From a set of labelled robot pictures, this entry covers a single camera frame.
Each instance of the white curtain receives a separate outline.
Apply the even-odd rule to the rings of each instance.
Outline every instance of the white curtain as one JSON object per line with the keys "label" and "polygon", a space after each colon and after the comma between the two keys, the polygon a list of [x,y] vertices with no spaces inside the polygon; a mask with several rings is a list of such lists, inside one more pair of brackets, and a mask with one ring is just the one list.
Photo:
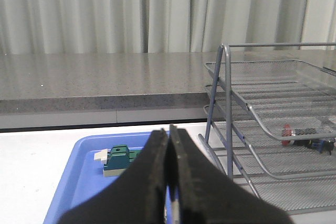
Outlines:
{"label": "white curtain", "polygon": [[2,53],[216,51],[298,42],[307,0],[0,0]]}

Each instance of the gray granite countertop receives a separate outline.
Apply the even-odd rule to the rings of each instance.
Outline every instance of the gray granite countertop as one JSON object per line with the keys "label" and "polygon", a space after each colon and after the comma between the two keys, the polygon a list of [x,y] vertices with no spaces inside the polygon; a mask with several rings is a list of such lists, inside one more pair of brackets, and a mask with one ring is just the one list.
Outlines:
{"label": "gray granite countertop", "polygon": [[[301,59],[336,69],[335,51],[233,52],[232,61]],[[1,55],[0,113],[203,106],[215,52]]]}

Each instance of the white table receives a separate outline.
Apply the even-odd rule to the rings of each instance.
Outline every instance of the white table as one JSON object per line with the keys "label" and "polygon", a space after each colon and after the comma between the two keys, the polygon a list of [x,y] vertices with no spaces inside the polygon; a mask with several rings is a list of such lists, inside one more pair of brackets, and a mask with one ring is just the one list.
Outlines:
{"label": "white table", "polygon": [[[205,123],[177,126],[187,129],[195,142],[199,133],[205,133]],[[71,150],[79,139],[161,128],[168,130],[169,126],[0,133],[0,223],[43,223]],[[210,139],[212,146],[220,146],[216,134],[212,133]],[[293,219],[296,223],[335,223],[336,211],[296,215]]]}

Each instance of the blue tray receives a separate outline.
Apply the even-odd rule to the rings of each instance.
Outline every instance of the blue tray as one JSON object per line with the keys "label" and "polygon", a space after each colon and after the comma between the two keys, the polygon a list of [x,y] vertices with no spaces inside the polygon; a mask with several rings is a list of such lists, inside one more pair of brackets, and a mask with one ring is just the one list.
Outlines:
{"label": "blue tray", "polygon": [[145,145],[150,132],[114,135],[87,136],[74,146],[68,163],[51,201],[44,224],[57,223],[67,210],[96,195],[116,177],[103,177],[103,165],[94,161],[94,153],[126,144],[130,150],[139,150]]}

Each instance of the wire desk organizer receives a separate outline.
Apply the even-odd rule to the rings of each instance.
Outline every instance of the wire desk organizer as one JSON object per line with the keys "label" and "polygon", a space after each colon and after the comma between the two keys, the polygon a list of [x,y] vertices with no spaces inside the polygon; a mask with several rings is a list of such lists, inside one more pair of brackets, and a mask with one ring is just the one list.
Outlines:
{"label": "wire desk organizer", "polygon": [[335,45],[222,44],[216,62],[205,64],[213,83],[205,87],[210,103],[200,138],[208,143],[212,126],[227,151],[227,176],[234,178],[235,164],[258,198],[290,214],[336,209],[336,155],[306,145],[330,141],[333,148],[336,72],[300,60],[231,62],[230,49]]}

